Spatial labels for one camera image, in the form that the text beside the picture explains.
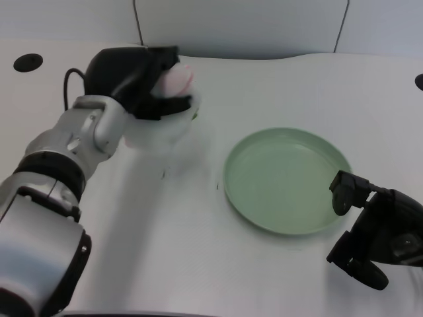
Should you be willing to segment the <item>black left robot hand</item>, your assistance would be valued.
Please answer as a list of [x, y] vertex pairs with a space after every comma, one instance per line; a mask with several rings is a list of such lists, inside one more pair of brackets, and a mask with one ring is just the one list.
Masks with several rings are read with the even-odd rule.
[[191, 108], [190, 96], [159, 98], [151, 94], [159, 77], [178, 62], [176, 46], [103, 49], [87, 67], [85, 94], [113, 98], [135, 118], [159, 121]]

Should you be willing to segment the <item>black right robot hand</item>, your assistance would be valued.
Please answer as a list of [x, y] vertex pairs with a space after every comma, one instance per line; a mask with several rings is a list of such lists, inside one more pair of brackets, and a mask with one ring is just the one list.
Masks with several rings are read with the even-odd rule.
[[377, 264], [422, 266], [422, 205], [394, 189], [381, 188], [368, 180], [338, 171], [334, 177], [332, 208], [344, 216], [351, 207], [361, 213], [327, 256], [350, 277], [383, 290], [388, 277]]

